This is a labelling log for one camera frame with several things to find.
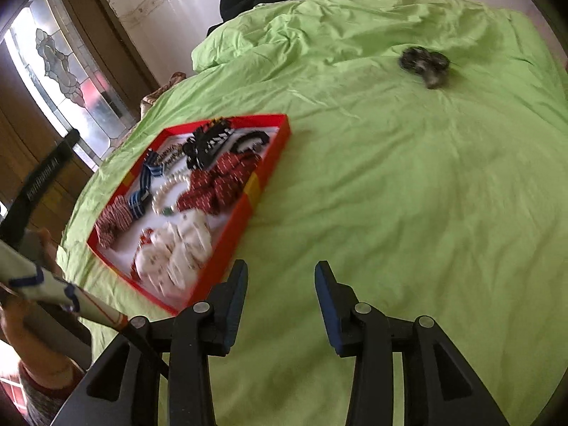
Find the white patterned scrunchie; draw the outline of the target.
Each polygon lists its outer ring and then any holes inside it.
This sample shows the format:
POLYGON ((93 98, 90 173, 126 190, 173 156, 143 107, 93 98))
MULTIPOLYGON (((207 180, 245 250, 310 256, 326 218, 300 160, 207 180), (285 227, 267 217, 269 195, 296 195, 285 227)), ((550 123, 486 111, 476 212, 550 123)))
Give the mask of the white patterned scrunchie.
POLYGON ((168 222, 152 231, 134 257, 134 270, 162 296, 189 291, 201 268, 213 254, 206 213, 189 210, 175 224, 168 222))

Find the pearl bracelet green bead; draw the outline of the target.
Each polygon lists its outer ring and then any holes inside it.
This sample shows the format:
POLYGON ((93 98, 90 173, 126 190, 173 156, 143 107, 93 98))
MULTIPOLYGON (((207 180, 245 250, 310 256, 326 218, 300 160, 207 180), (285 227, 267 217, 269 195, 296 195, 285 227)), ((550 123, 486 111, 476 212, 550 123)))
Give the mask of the pearl bracelet green bead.
POLYGON ((152 194, 152 212, 162 217, 176 215, 178 213, 177 200, 180 194, 190 187, 190 184, 190 171, 179 170, 170 174, 152 194))

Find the red white dotted scrunchie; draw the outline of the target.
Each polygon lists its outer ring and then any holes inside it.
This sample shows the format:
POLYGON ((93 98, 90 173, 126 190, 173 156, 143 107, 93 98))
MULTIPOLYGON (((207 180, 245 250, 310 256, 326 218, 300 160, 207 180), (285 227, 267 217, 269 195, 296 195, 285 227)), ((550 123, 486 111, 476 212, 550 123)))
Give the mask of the red white dotted scrunchie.
POLYGON ((252 152, 226 152, 211 169, 192 171, 190 187, 177 200, 178 211, 196 209, 217 215, 229 209, 240 198, 261 160, 252 152))

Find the pink plaid scrunchie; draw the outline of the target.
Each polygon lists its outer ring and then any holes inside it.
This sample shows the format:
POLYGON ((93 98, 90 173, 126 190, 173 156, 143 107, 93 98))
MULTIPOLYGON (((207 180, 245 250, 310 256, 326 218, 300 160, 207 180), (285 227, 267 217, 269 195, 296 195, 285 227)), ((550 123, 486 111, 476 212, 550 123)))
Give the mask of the pink plaid scrunchie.
POLYGON ((115 198, 115 201, 106 206, 95 221, 94 228, 98 243, 103 248, 111 247, 116 237, 127 231, 133 223, 134 217, 123 195, 115 198))

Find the black beaded hair clip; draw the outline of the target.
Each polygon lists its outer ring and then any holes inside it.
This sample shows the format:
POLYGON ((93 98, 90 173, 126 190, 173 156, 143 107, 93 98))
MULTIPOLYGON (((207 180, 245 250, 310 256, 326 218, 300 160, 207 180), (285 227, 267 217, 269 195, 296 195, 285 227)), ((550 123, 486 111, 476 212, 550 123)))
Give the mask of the black beaded hair clip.
POLYGON ((207 169, 233 134, 228 118, 215 118, 199 126, 182 144, 189 170, 207 169))

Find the leopard print scrunchie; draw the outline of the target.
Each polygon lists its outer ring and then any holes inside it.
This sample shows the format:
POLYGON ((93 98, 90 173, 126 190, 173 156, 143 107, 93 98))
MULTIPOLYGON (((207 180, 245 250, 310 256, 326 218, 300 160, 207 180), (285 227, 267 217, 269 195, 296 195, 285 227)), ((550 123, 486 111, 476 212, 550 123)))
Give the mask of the leopard print scrunchie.
POLYGON ((178 162, 184 155, 182 144, 172 144, 159 154, 157 164, 162 167, 169 167, 178 162))

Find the black scrunchie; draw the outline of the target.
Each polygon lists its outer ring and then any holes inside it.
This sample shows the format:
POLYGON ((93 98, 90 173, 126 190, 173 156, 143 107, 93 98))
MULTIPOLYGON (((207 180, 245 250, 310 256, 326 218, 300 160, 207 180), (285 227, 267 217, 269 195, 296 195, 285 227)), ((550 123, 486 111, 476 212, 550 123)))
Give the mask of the black scrunchie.
POLYGON ((271 137, 268 133, 255 130, 239 136, 230 147, 230 152, 233 154, 244 154, 252 152, 260 154, 263 149, 271 142, 271 137))

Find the red white cardboard tray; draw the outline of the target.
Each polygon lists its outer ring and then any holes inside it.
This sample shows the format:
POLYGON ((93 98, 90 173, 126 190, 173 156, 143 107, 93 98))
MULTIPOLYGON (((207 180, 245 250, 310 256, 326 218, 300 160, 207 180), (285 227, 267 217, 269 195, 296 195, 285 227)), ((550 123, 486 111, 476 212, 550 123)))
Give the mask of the red white cardboard tray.
POLYGON ((290 135, 285 114, 165 128, 99 214, 89 249, 176 315, 222 279, 290 135))

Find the green bed sheet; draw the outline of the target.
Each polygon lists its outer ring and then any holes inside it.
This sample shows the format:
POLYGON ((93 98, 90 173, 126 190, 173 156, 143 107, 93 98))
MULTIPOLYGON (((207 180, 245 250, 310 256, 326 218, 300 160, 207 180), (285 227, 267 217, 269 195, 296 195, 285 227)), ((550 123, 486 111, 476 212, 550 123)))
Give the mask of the green bed sheet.
POLYGON ((116 187, 163 129, 286 114, 292 134, 242 235, 235 347, 211 362, 221 425, 341 425, 353 362, 330 347, 314 267, 388 316, 432 316, 508 422, 567 368, 567 74, 525 15, 467 0, 299 0, 231 20, 192 52, 82 191, 58 260, 129 315, 164 317, 92 255, 116 187), (449 58, 441 88, 399 66, 449 58))

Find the brown knitted blanket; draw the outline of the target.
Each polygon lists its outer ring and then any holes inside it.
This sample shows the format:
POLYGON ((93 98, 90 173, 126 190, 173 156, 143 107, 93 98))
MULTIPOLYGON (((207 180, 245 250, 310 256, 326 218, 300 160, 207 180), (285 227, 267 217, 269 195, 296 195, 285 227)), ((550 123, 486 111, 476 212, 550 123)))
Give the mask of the brown knitted blanket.
POLYGON ((187 79, 187 75, 186 75, 185 72, 181 72, 181 71, 174 72, 170 76, 169 81, 167 81, 164 85, 161 85, 160 88, 156 89, 155 91, 152 91, 148 95, 145 95, 145 97, 142 98, 141 103, 140 103, 140 118, 144 118, 145 114, 148 113, 148 111, 152 108, 152 106, 155 104, 155 102, 165 92, 169 91, 174 86, 183 82, 186 79, 187 79))

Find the stained glass window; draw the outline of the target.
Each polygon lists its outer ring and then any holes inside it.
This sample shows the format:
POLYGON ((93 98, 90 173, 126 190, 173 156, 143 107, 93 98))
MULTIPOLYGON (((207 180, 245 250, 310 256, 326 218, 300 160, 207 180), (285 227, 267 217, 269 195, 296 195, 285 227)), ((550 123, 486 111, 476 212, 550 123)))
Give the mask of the stained glass window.
POLYGON ((136 117, 119 97, 72 22, 62 0, 28 0, 4 37, 25 87, 91 170, 119 147, 136 117))

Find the dark grey scrunchie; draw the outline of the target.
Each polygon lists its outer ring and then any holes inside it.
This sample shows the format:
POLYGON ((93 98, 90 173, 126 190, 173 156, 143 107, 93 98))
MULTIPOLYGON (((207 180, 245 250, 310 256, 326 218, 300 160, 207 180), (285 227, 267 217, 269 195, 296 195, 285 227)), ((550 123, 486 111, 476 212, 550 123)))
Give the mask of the dark grey scrunchie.
POLYGON ((426 88, 441 88, 449 78, 450 61, 440 52, 430 51, 422 46, 410 46, 399 57, 399 66, 420 76, 426 88))

